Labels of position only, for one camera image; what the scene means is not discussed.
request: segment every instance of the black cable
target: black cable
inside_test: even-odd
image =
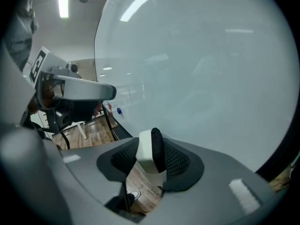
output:
[[[61,86],[61,85],[62,85],[62,82],[53,85],[49,90],[47,90],[47,91],[45,91],[45,92],[49,92],[52,88],[54,88],[56,85],[59,85],[59,84],[60,84],[60,86]]]
[[[66,135],[65,135],[63,132],[60,132],[60,134],[61,134],[62,137],[65,139],[66,144],[67,144],[67,148],[70,149],[70,142],[69,142],[69,140],[67,139]]]

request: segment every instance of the gray panel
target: gray panel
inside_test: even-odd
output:
[[[48,166],[37,132],[7,125],[0,128],[0,165],[20,198],[46,222],[70,224],[69,207]]]
[[[119,195],[121,183],[106,179],[106,177],[97,168],[97,158],[101,154],[132,139],[133,138],[127,138],[106,145],[65,150],[61,151],[61,154],[63,157],[68,157],[71,155],[80,156],[79,160],[67,163],[66,166],[93,197],[95,197],[102,204],[106,204],[113,197]]]
[[[285,194],[286,190],[280,191],[276,196],[272,196],[260,209],[251,213],[249,216],[243,217],[242,219],[234,222],[232,225],[260,224],[275,209]]]
[[[72,101],[104,101],[114,99],[116,96],[115,88],[109,84],[62,75],[55,75],[53,78],[65,81],[63,99]]]
[[[205,169],[201,179],[189,190],[165,192],[160,204],[141,224],[228,224],[245,216],[228,184],[242,178],[262,202],[274,192],[257,174],[234,158],[220,152],[204,149],[185,142],[170,141],[197,154]]]
[[[0,121],[7,124],[19,124],[35,90],[22,77],[22,73],[2,41],[0,43],[0,64]]]
[[[62,157],[53,142],[44,141],[44,145],[48,155],[49,166],[51,167],[60,191],[68,204],[72,224],[134,224],[133,222],[116,215],[104,207],[101,203],[94,199],[94,197],[91,196],[84,187],[81,186],[64,164]],[[68,152],[72,152],[72,150],[63,151],[62,153],[64,153],[64,155],[71,155],[71,153]],[[99,191],[103,193],[109,192],[101,185],[98,187]]]

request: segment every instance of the white ceiling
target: white ceiling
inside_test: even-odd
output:
[[[69,0],[69,18],[60,18],[58,0],[33,0],[39,28],[33,35],[32,63],[39,49],[67,61],[94,58],[94,39],[106,0]]]

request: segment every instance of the gray plastic housing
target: gray plastic housing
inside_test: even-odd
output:
[[[280,196],[268,183],[232,157],[168,141],[199,156],[203,175],[185,191],[164,191],[159,205],[140,224],[256,224],[278,203]],[[0,160],[20,197],[51,223],[134,224],[106,208],[113,197],[123,195],[123,182],[108,180],[96,166],[99,156],[131,142],[136,138],[59,151],[52,141],[42,141],[34,131],[7,127],[1,131]],[[250,216],[245,215],[228,186],[239,178],[261,204]]]
[[[36,89],[35,103],[47,115],[49,128],[44,131],[57,134],[72,122],[90,120],[98,103],[115,98],[114,86],[82,79],[77,70],[76,64],[67,63],[44,47],[40,50],[30,79]],[[51,106],[44,104],[45,83],[52,84]]]

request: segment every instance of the black mesh pad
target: black mesh pad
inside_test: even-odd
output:
[[[163,184],[163,190],[179,192],[189,189],[202,177],[203,161],[198,155],[177,145],[175,140],[165,138],[163,141],[167,169],[167,181]]]
[[[167,179],[183,174],[188,169],[189,158],[167,143],[164,143],[164,150]]]
[[[91,120],[98,103],[98,101],[74,101],[74,107],[71,110],[71,120],[73,122]]]
[[[165,170],[165,152],[163,136],[158,128],[153,128],[151,131],[152,157],[153,162],[159,173]]]
[[[125,182],[127,175],[136,162],[135,154],[139,139],[130,141],[101,154],[97,159],[97,167],[109,181]]]
[[[131,145],[123,148],[121,151],[115,153],[111,158],[111,164],[128,175],[136,162],[136,151],[139,146],[139,142],[136,141]]]

